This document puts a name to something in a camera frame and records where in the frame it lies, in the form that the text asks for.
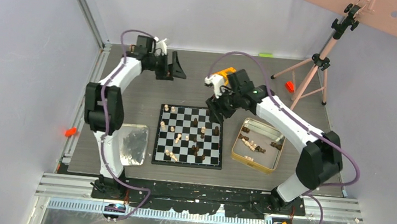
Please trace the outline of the dark chess piece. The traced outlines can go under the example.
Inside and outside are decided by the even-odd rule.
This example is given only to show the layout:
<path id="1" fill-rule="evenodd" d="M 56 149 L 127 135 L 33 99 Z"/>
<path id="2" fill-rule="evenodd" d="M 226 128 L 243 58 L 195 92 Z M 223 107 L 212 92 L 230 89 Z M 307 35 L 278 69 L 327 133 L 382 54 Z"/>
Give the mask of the dark chess piece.
<path id="1" fill-rule="evenodd" d="M 213 133 L 212 133 L 212 135 L 219 135 L 219 133 L 220 133 L 220 131 L 219 131 L 219 127 L 217 126 L 217 127 L 215 127 L 214 129 L 213 129 Z"/>

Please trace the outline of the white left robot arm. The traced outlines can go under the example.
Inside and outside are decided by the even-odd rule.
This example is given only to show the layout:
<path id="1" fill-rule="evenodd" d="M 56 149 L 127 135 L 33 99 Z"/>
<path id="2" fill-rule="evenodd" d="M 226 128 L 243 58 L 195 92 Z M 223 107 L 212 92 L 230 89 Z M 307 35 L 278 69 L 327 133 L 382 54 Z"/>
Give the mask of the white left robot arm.
<path id="1" fill-rule="evenodd" d="M 84 120 L 97 140 L 101 165 L 93 186 L 112 199 L 121 199 L 127 191 L 126 184 L 119 180 L 124 165 L 118 141 L 125 117 L 125 89 L 145 70 L 154 72 L 158 80 L 186 79 L 178 54 L 168 52 L 167 45 L 167 39 L 140 34 L 106 77 L 88 83 L 85 88 Z"/>

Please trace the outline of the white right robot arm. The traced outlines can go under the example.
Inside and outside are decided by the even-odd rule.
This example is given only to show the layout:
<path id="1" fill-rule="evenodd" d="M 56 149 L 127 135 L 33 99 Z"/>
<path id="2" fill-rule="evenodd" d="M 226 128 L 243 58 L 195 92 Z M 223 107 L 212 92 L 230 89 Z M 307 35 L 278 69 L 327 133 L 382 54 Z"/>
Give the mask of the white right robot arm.
<path id="1" fill-rule="evenodd" d="M 244 69 L 228 75 L 213 73 L 205 77 L 204 84 L 214 92 L 206 100 L 210 121 L 221 124 L 237 109 L 250 111 L 278 129 L 299 153 L 295 172 L 268 197 L 268 205 L 276 213 L 285 213 L 293 200 L 342 170 L 340 137 L 307 123 L 266 85 L 254 86 Z"/>

